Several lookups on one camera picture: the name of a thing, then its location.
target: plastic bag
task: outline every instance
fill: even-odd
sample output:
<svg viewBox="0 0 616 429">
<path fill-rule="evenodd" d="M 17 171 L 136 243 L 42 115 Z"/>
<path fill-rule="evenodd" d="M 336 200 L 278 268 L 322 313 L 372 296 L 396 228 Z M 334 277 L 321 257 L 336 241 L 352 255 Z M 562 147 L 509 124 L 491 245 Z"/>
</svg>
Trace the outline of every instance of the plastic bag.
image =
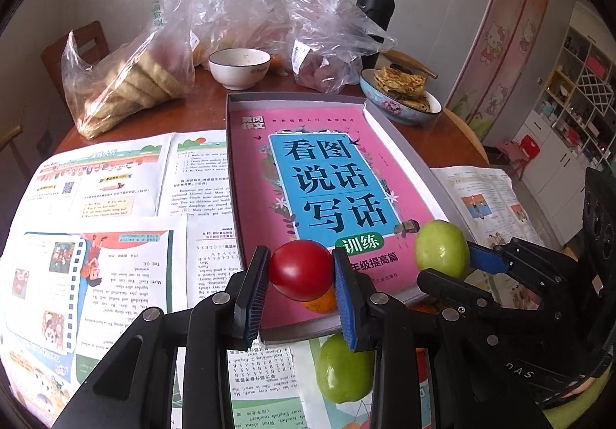
<svg viewBox="0 0 616 429">
<path fill-rule="evenodd" d="M 152 25 L 91 66 L 73 31 L 62 55 L 62 83 L 78 132 L 88 139 L 130 114 L 181 96 L 194 84 L 188 0 L 157 0 Z"/>
<path fill-rule="evenodd" d="M 287 54 L 290 23 L 281 0 L 191 0 L 192 32 L 199 40 L 195 65 L 211 53 L 232 47 L 257 48 L 271 55 Z"/>
<path fill-rule="evenodd" d="M 385 52 L 395 40 L 351 0 L 284 0 L 291 21 L 287 44 L 295 81 L 324 94 L 359 83 L 363 55 Z M 369 35 L 384 38 L 379 43 Z"/>
</svg>

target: blue floral bowl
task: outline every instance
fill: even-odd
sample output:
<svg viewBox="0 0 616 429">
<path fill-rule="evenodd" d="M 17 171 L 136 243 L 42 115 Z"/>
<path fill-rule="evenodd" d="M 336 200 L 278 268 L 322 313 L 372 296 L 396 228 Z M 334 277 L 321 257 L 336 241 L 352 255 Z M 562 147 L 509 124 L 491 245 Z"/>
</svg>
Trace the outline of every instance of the blue floral bowl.
<svg viewBox="0 0 616 429">
<path fill-rule="evenodd" d="M 377 71 L 376 69 L 364 69 L 359 80 L 359 86 L 366 98 L 375 104 L 389 119 L 404 125 L 414 126 L 430 121 L 442 111 L 440 102 L 429 92 L 424 92 L 430 103 L 429 113 L 410 108 L 389 97 L 389 95 L 377 88 L 377 81 L 375 80 L 375 73 Z"/>
</svg>

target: black thermos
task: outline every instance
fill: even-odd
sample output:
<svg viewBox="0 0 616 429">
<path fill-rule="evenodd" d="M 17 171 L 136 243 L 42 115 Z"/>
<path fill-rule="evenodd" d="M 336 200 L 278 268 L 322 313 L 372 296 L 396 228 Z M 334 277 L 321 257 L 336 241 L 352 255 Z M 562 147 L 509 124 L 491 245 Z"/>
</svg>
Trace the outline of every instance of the black thermos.
<svg viewBox="0 0 616 429">
<path fill-rule="evenodd" d="M 356 5 L 361 8 L 368 17 L 374 22 L 380 25 L 385 31 L 389 26 L 389 20 L 393 15 L 395 9 L 395 3 L 393 0 L 357 0 Z M 380 36 L 373 36 L 379 43 L 383 43 L 383 38 Z M 364 69 L 372 69 L 376 63 L 379 54 L 365 55 L 362 57 L 362 64 Z"/>
</svg>

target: dining table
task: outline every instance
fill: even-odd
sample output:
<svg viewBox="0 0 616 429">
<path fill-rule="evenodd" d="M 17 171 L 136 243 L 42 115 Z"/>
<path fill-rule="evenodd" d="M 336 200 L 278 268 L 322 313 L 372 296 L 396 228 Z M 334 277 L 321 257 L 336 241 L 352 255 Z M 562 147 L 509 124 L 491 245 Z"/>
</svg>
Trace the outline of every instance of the dining table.
<svg viewBox="0 0 616 429">
<path fill-rule="evenodd" d="M 298 85 L 292 74 L 280 76 L 268 73 L 245 92 L 313 92 L 313 90 Z M 214 80 L 209 71 L 197 67 L 195 84 L 183 97 L 139 111 L 113 129 L 91 140 L 83 137 L 73 127 L 55 153 L 100 142 L 141 139 L 169 132 L 224 129 L 228 93 L 226 88 Z M 347 85 L 341 94 L 363 97 L 359 85 Z M 408 126 L 397 122 L 393 122 L 393 125 L 431 168 L 458 165 L 486 166 L 485 159 L 444 113 L 438 114 L 423 126 Z"/>
</svg>

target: white label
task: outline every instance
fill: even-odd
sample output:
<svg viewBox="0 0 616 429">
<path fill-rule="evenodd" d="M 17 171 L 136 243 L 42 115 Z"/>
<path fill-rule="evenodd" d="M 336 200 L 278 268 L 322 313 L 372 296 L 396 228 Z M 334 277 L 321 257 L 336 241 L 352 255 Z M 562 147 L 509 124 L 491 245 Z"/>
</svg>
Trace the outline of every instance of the white label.
<svg viewBox="0 0 616 429">
<path fill-rule="evenodd" d="M 295 45 L 293 45 L 293 53 L 291 54 L 291 65 L 293 66 L 293 72 L 295 74 L 300 73 L 300 66 L 302 62 L 308 55 L 312 48 L 308 45 L 304 45 L 301 41 L 295 40 Z"/>
<path fill-rule="evenodd" d="M 194 52 L 198 44 L 199 44 L 199 38 L 196 36 L 195 33 L 190 31 L 190 49 Z"/>
</svg>

